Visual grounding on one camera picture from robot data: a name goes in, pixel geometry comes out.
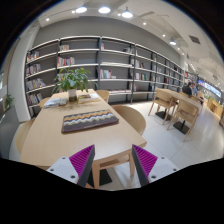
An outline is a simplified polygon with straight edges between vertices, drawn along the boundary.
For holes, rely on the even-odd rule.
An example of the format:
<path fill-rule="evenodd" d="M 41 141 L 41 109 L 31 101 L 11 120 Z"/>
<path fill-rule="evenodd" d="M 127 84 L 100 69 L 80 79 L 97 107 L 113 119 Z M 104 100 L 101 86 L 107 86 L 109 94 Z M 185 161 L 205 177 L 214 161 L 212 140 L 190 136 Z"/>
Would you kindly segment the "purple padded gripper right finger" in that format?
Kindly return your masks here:
<path fill-rule="evenodd" d="M 132 157 L 141 186 L 150 184 L 178 171 L 178 168 L 166 157 L 157 157 L 136 145 L 132 145 Z"/>

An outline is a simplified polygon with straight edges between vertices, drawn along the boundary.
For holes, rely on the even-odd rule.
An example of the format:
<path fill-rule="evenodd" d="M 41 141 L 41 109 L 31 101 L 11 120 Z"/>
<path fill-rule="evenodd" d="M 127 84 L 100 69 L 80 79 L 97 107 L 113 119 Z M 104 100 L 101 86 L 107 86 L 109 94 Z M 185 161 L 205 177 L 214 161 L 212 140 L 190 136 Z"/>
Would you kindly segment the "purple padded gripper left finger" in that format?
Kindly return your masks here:
<path fill-rule="evenodd" d="M 70 157 L 62 156 L 47 171 L 69 182 L 85 187 L 95 156 L 95 146 L 90 145 Z"/>

